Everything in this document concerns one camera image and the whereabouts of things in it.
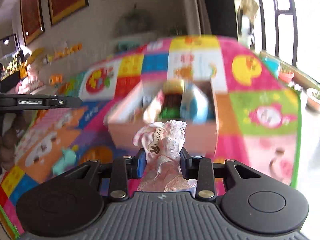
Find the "yellow lid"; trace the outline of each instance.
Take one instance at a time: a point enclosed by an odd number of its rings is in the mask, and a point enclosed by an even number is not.
[[[183,94],[184,80],[183,79],[169,79],[163,84],[164,94]]]

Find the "gray ribbed surface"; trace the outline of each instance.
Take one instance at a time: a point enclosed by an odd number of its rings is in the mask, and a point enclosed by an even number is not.
[[[25,233],[21,240],[54,238]],[[138,192],[125,203],[113,203],[103,217],[79,234],[59,240],[306,240],[300,233],[262,237],[229,225],[217,207],[194,200],[189,192]]]

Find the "blue square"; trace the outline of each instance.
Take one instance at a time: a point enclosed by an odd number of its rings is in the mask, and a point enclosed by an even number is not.
[[[141,73],[168,71],[169,53],[144,55]]]
[[[17,204],[18,199],[22,196],[23,193],[28,190],[38,186],[39,184],[35,182],[32,178],[30,178],[27,174],[25,174],[14,191],[11,193],[9,199],[12,204],[15,206]]]

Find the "cardboard box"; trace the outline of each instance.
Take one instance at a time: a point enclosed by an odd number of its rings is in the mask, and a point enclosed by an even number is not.
[[[155,97],[163,87],[163,81],[141,81],[124,100],[104,118],[104,125],[108,127],[113,142],[118,148],[138,150],[132,139],[137,131],[147,125],[141,120],[129,122],[132,113],[141,104],[144,97]],[[212,100],[215,111],[215,120],[203,124],[194,124],[187,121],[184,147],[190,153],[214,153],[218,140],[218,112],[212,81],[194,81],[209,99]]]

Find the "green square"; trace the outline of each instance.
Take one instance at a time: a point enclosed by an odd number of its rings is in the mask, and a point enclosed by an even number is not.
[[[283,91],[230,93],[240,130],[248,135],[293,134],[298,108]]]

